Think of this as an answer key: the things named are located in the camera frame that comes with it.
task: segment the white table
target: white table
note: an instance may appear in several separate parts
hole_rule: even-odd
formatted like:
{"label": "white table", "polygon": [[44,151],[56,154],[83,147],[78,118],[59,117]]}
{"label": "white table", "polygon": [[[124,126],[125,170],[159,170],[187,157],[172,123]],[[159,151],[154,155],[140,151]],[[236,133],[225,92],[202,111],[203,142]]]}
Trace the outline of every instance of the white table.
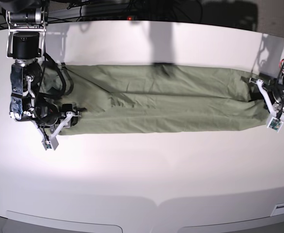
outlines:
{"label": "white table", "polygon": [[[76,65],[229,67],[276,75],[284,39],[230,28],[98,21],[48,27],[47,52]],[[7,211],[124,233],[270,216],[284,203],[284,127],[242,132],[60,136],[44,151],[29,122],[9,116],[7,31],[0,31],[0,216]]]}

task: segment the olive green fabric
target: olive green fabric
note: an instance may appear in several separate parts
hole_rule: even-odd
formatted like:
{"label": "olive green fabric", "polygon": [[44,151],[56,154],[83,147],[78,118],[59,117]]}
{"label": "olive green fabric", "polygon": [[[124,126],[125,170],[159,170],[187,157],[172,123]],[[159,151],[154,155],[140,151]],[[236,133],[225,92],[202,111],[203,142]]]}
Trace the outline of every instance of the olive green fabric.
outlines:
{"label": "olive green fabric", "polygon": [[87,112],[65,135],[238,131],[268,117],[263,100],[251,101],[244,81],[251,74],[243,71],[153,65],[67,66],[66,72],[74,84],[61,102]]}

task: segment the cloth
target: cloth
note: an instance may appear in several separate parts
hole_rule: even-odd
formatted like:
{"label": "cloth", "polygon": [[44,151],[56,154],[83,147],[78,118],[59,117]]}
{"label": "cloth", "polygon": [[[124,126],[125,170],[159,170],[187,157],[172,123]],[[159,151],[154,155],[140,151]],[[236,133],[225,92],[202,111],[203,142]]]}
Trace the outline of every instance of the cloth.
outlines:
{"label": "cloth", "polygon": [[[87,112],[62,135],[239,131],[269,115],[263,100],[251,100],[244,71],[159,64],[67,66],[65,73],[70,90],[60,102]],[[48,76],[60,89],[56,73]]]}

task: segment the white tabletop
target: white tabletop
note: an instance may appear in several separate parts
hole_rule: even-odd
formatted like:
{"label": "white tabletop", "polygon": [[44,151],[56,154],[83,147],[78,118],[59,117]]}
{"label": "white tabletop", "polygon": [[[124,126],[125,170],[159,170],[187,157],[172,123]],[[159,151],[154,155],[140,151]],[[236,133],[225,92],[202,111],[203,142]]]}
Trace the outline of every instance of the white tabletop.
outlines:
{"label": "white tabletop", "polygon": [[[47,52],[75,65],[227,67],[276,75],[284,39],[169,22],[48,27]],[[267,217],[284,203],[284,126],[241,132],[60,136],[44,151],[32,123],[9,116],[7,31],[0,31],[0,216],[7,211],[118,225],[124,233]]]}

